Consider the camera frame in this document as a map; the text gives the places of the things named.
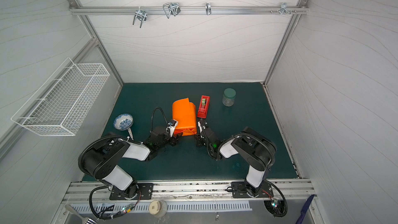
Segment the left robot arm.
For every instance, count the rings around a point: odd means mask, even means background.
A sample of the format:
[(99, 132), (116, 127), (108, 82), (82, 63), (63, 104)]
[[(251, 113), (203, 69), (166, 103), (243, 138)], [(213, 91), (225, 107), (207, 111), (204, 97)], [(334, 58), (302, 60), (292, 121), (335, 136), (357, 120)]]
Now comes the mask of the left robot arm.
[(83, 173), (116, 187), (127, 198), (132, 198), (138, 191), (137, 182), (118, 166), (119, 161), (123, 158), (150, 161), (164, 146), (177, 145), (181, 137), (182, 134), (171, 135), (170, 128), (162, 130), (161, 127), (151, 131), (149, 138), (143, 143), (110, 133), (83, 150), (78, 157), (78, 166)]

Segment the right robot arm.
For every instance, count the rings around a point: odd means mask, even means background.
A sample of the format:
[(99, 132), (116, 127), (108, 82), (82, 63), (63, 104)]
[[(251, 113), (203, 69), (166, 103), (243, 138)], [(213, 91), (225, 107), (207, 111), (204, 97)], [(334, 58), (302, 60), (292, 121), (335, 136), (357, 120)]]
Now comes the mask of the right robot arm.
[(198, 146), (204, 146), (207, 154), (215, 161), (240, 155), (248, 164), (249, 170), (244, 181), (245, 192), (255, 198), (260, 194), (266, 176), (276, 162), (277, 146), (250, 127), (221, 141), (203, 119), (198, 121)]

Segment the green table mat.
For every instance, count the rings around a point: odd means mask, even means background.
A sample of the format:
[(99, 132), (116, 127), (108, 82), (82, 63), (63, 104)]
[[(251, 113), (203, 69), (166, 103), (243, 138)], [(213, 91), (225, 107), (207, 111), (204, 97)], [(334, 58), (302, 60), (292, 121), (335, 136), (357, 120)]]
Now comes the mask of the green table mat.
[[(224, 106), (223, 92), (236, 91), (232, 106)], [(266, 94), (260, 83), (153, 83), (125, 84), (105, 126), (104, 134), (115, 133), (115, 117), (133, 116), (132, 132), (137, 141), (149, 137), (152, 127), (163, 126), (172, 116), (175, 101), (188, 98), (198, 105), (202, 95), (210, 97), (206, 121), (221, 140), (250, 127), (277, 146), (276, 162), (269, 178), (297, 178), (288, 150), (280, 134)], [(184, 136), (176, 146), (162, 148), (151, 161), (122, 159), (119, 166), (137, 180), (244, 179), (248, 163), (239, 155), (214, 161), (204, 147), (196, 147), (192, 136)]]

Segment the blue white ceramic spoon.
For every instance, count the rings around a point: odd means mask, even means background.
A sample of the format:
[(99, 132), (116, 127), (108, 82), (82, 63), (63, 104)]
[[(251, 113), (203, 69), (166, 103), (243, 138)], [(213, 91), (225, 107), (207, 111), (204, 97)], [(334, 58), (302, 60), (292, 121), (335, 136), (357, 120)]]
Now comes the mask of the blue white ceramic spoon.
[(134, 123), (134, 119), (130, 114), (121, 114), (114, 120), (114, 128), (119, 131), (128, 131), (131, 140), (134, 140), (134, 136), (131, 130), (131, 126)]

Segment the red tape dispenser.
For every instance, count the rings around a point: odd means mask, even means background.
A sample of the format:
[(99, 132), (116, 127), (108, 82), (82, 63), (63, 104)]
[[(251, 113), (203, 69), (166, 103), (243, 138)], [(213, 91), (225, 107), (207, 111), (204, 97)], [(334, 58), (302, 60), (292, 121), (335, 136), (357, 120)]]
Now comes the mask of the red tape dispenser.
[(200, 105), (199, 105), (198, 114), (197, 114), (198, 118), (206, 119), (208, 109), (209, 109), (209, 101), (210, 101), (209, 96), (206, 96), (206, 95), (201, 96)]

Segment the glass jar green lid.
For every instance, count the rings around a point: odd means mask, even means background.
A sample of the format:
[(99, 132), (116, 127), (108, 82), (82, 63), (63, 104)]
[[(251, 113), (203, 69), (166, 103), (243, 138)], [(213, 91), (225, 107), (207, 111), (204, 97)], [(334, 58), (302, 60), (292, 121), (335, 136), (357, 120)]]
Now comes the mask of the glass jar green lid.
[(236, 91), (232, 88), (227, 88), (223, 92), (222, 102), (224, 106), (230, 107), (234, 104), (236, 98)]

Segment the round white puck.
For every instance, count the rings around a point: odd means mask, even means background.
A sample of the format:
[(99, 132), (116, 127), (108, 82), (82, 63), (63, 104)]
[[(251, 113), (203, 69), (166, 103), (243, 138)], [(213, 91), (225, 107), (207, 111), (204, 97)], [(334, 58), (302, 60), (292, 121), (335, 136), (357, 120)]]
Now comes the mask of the round white puck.
[(167, 213), (167, 203), (163, 200), (154, 200), (150, 203), (148, 210), (155, 218), (161, 218)]

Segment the metal U-bolt clamp left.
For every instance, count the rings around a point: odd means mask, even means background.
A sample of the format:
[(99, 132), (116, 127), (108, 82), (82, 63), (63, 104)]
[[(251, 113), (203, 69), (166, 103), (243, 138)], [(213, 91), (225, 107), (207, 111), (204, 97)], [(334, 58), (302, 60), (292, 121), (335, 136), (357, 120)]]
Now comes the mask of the metal U-bolt clamp left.
[(132, 24), (134, 25), (135, 23), (140, 23), (140, 28), (142, 28), (143, 23), (147, 20), (147, 13), (144, 10), (138, 9), (135, 12), (133, 22)]

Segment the metal u-bolt clamp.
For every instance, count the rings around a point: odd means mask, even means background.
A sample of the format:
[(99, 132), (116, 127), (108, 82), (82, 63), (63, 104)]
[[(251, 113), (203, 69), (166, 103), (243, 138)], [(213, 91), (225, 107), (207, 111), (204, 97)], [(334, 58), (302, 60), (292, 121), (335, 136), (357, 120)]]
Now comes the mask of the metal u-bolt clamp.
[(147, 20), (147, 13), (144, 10), (138, 9), (135, 12), (133, 22), (132, 24), (134, 25), (135, 23), (140, 23), (140, 28), (142, 28), (143, 23)]
[(166, 17), (169, 19), (171, 16), (174, 16), (174, 17), (176, 17), (180, 12), (181, 12), (181, 9), (180, 9), (180, 6), (179, 6), (179, 4), (178, 3), (173, 3), (173, 2), (170, 2), (170, 3), (166, 3), (166, 4), (164, 4), (163, 5), (163, 10), (164, 10), (164, 12), (165, 12), (165, 15), (166, 15)]

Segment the small metal hook clamp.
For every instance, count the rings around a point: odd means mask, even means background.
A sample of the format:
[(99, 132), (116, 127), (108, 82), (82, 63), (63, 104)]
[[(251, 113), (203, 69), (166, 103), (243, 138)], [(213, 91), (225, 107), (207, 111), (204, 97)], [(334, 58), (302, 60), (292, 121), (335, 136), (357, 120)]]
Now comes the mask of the small metal hook clamp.
[(206, 14), (208, 16), (211, 15), (211, 4), (210, 3), (205, 3), (205, 10), (206, 10)]

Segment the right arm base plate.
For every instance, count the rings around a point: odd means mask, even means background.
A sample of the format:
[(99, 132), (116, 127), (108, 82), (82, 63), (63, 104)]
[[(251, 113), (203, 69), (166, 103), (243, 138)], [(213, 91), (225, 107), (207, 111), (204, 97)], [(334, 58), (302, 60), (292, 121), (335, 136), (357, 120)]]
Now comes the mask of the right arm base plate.
[(235, 199), (238, 198), (273, 198), (274, 194), (269, 183), (263, 182), (258, 188), (255, 188), (246, 181), (233, 181), (226, 189)]

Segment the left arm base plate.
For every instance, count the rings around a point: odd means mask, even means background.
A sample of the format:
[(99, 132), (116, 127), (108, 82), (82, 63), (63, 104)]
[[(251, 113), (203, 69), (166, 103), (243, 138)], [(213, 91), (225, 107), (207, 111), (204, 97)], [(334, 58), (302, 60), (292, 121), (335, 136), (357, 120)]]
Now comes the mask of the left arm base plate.
[(113, 186), (110, 200), (150, 200), (153, 192), (153, 183), (133, 183), (125, 190)]

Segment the blue handled tool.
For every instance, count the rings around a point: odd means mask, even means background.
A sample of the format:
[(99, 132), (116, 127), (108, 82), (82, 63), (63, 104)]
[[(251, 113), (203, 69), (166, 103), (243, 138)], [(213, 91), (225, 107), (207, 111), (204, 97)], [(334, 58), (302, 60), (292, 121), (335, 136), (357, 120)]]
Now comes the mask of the blue handled tool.
[(310, 196), (307, 198), (306, 202), (304, 203), (304, 205), (303, 205), (303, 207), (302, 207), (302, 209), (301, 209), (300, 216), (299, 216), (299, 218), (297, 219), (297, 221), (296, 221), (295, 224), (302, 224), (302, 223), (303, 223), (304, 218), (305, 218), (305, 216), (306, 216), (306, 213), (308, 212), (308, 210), (309, 210), (309, 208), (310, 208), (310, 206), (311, 206), (311, 203), (312, 203), (314, 197), (315, 197), (315, 195), (310, 195)]

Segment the metal bracket clamp right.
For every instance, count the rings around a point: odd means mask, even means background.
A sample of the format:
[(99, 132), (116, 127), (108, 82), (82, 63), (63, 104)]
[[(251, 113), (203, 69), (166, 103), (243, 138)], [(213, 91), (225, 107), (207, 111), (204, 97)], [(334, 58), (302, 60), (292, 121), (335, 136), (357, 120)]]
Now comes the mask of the metal bracket clamp right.
[(271, 9), (269, 11), (271, 14), (278, 15), (295, 15), (297, 10), (295, 7), (288, 6), (286, 3), (282, 3), (278, 9)]

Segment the aluminium crossbar rail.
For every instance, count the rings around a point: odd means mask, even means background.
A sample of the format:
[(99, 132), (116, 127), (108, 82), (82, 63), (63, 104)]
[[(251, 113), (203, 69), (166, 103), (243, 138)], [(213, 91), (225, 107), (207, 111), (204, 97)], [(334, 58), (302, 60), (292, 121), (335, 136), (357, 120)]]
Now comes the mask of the aluminium crossbar rail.
[[(211, 5), (211, 15), (271, 15), (271, 9), (278, 9), (280, 6), (214, 6)], [(138, 10), (144, 10), (149, 16), (164, 16), (165, 12), (162, 6), (153, 7), (78, 7), (70, 9), (73, 15), (134, 15)], [(207, 15), (205, 6), (180, 6), (180, 15)], [(297, 15), (307, 14), (308, 7), (295, 7)]]

